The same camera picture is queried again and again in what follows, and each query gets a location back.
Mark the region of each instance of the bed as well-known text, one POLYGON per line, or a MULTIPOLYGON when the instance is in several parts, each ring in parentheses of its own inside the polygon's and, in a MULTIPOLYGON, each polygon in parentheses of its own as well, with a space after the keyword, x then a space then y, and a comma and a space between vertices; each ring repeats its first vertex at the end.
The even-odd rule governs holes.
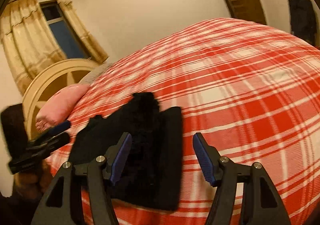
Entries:
MULTIPOLYGON (((113 200, 120 224, 204 224, 215 189, 192 148, 201 132, 234 162, 260 162, 292 224, 303 224, 320 197, 320 53, 269 26, 232 18, 203 21, 121 59, 95 80, 73 109, 71 142, 48 159, 52 174, 67 161, 89 118, 108 116, 132 93, 151 91, 161 110, 183 112, 180 204, 167 213, 113 200)), ((89 198, 85 219, 92 224, 89 198)), ((238 186, 231 224, 242 202, 238 186)))

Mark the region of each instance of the window pane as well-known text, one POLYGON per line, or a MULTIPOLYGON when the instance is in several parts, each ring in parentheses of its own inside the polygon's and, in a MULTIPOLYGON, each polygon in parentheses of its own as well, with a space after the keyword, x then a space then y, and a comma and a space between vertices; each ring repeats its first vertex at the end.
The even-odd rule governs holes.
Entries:
POLYGON ((71 58, 87 58, 81 49, 80 45, 73 38, 65 21, 59 21, 49 25, 54 37, 56 38, 59 46, 67 55, 68 59, 71 58))
POLYGON ((44 7, 42 8, 42 11, 47 21, 61 17, 56 5, 52 5, 50 7, 44 7))

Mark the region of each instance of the hand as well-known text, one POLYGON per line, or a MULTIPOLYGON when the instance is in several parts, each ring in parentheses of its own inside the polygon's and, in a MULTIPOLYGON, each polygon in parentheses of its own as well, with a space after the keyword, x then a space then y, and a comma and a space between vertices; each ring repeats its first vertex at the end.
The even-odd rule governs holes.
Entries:
POLYGON ((45 160, 42 161, 41 169, 41 175, 33 172, 19 172, 14 175, 15 189, 25 199, 35 200, 40 198, 51 183, 50 166, 45 160))

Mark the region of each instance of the pink pillow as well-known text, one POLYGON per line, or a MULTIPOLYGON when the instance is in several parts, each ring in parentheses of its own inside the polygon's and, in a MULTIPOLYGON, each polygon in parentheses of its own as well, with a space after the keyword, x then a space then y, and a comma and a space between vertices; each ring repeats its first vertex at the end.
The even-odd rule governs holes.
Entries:
POLYGON ((89 84, 72 84, 54 94, 36 116, 37 130, 44 131, 65 121, 89 88, 89 84))

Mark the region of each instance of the folded black clothing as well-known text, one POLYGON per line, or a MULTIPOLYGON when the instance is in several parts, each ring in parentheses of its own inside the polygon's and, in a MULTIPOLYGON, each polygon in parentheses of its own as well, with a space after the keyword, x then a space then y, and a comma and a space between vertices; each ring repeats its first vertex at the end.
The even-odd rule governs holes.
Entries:
POLYGON ((132 146, 119 182, 109 187, 112 198, 147 208, 178 208, 182 172, 182 115, 180 107, 159 111, 151 92, 133 98, 107 118, 91 118, 81 130, 69 161, 88 163, 104 155, 123 132, 132 146))

